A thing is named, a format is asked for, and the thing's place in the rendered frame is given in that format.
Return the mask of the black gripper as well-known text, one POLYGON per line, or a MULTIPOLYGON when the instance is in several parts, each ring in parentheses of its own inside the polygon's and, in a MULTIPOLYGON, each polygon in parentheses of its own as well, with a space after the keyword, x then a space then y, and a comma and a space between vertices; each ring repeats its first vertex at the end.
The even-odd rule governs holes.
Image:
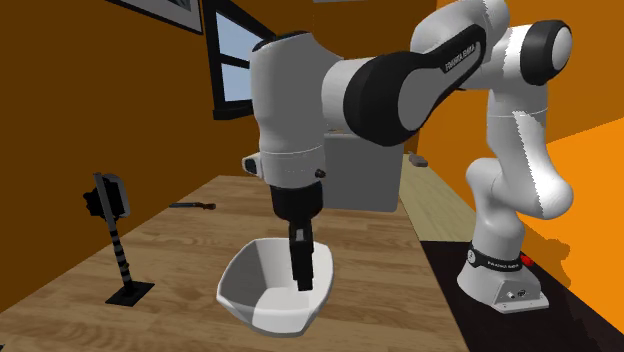
POLYGON ((292 277, 299 291, 313 289, 314 235, 309 220, 323 209, 323 188, 315 182, 302 188, 270 186, 274 213, 289 221, 289 250, 292 277))

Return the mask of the white bowl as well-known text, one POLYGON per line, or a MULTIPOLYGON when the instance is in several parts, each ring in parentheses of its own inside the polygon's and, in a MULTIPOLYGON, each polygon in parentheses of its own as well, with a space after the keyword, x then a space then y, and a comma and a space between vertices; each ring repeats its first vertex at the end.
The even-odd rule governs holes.
POLYGON ((326 304, 333 286, 333 255, 327 245, 314 244, 312 264, 313 288, 300 291, 292 278, 289 241, 252 240, 226 267, 216 299, 255 332, 271 337, 301 336, 326 304))

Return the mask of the grey box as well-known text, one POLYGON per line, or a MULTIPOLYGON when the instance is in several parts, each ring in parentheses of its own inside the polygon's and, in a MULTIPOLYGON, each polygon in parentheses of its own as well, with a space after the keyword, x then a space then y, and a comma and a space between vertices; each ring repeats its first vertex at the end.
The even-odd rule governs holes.
POLYGON ((403 145, 383 147, 346 133, 325 135, 324 207, 394 212, 398 207, 403 145))

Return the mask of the black striped stand with device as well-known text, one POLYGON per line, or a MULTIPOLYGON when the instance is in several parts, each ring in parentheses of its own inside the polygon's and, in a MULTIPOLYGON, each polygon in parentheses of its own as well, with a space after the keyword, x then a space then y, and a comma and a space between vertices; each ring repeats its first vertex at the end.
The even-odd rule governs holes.
POLYGON ((117 229, 117 221, 130 215, 130 206, 123 180, 115 174, 93 174, 95 187, 83 194, 86 208, 91 216, 102 218, 107 225, 114 255, 119 267, 123 286, 108 298, 105 303, 133 307, 154 286, 154 283, 140 282, 132 279, 130 264, 127 261, 121 238, 117 229))

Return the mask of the black robot stand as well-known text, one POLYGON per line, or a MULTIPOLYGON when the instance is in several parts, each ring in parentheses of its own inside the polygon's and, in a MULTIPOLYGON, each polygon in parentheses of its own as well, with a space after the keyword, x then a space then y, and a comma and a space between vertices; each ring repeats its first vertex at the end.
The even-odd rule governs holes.
POLYGON ((539 265, 531 271, 549 307, 502 314, 457 284, 466 242, 421 243, 470 352, 624 352, 624 334, 539 265))

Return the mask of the black framed window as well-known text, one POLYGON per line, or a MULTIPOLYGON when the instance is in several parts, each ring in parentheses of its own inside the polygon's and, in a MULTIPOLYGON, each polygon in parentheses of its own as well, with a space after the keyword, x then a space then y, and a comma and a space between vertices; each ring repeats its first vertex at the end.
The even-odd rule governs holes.
POLYGON ((250 55, 275 33, 232 0, 201 0, 213 96, 213 119, 253 114, 250 55))

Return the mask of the black framed wall picture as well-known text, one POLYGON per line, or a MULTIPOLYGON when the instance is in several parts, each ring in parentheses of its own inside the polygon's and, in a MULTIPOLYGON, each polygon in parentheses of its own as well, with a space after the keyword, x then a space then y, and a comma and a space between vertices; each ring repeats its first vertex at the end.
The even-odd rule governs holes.
POLYGON ((203 33, 199 0, 106 0, 194 34, 203 33))

